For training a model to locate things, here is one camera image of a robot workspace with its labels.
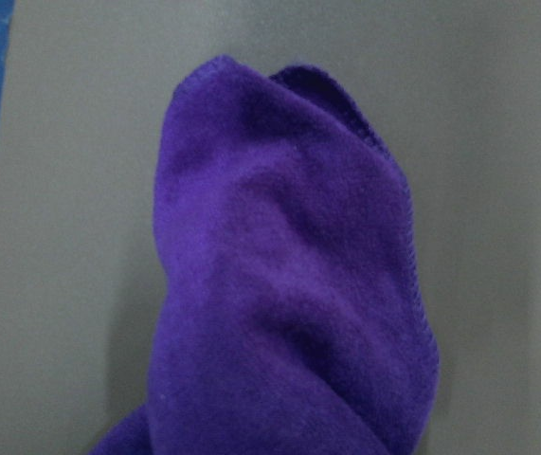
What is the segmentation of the purple towel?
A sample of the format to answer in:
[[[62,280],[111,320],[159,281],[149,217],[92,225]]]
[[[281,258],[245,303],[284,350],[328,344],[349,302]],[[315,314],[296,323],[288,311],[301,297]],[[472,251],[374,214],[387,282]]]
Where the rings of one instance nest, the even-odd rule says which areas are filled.
[[[175,89],[154,184],[168,280],[144,403],[98,454],[410,454],[439,354],[406,178],[326,72],[228,56]]]

